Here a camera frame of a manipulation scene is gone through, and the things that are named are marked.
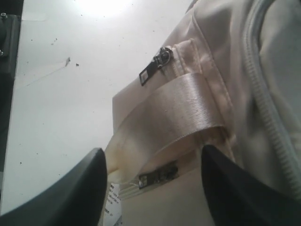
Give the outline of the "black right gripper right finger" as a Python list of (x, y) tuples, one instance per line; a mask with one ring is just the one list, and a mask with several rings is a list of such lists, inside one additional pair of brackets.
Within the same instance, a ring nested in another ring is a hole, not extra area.
[(299, 226), (301, 204), (252, 177), (218, 148), (201, 153), (203, 189), (217, 226)]

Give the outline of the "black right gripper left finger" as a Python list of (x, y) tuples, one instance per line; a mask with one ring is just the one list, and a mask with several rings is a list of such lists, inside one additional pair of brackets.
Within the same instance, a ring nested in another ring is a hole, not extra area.
[(2, 215), (2, 226), (96, 226), (107, 189), (104, 151), (95, 148), (44, 192)]

